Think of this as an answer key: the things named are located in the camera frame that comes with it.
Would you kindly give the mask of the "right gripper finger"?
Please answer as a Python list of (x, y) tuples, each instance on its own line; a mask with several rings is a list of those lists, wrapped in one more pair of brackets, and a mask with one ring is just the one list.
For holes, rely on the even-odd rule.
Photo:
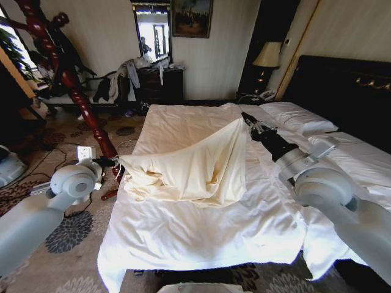
[(245, 119), (245, 122), (248, 125), (251, 134), (261, 134), (264, 132), (263, 125), (260, 121), (251, 121), (249, 119)]
[(246, 125), (248, 125), (248, 127), (250, 128), (254, 128), (257, 130), (276, 130), (276, 127), (274, 127), (273, 125), (270, 125), (269, 123), (262, 120), (257, 120), (254, 116), (246, 112), (242, 112), (241, 115)]

